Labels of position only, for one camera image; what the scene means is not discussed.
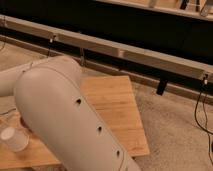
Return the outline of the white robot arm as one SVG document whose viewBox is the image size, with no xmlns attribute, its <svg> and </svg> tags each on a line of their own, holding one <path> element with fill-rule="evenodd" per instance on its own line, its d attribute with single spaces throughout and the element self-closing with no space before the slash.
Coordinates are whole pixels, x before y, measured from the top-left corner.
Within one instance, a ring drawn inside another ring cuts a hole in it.
<svg viewBox="0 0 213 171">
<path fill-rule="evenodd" d="M 81 66 L 56 56 L 0 71 L 27 126 L 68 171 L 141 171 L 81 92 Z"/>
</svg>

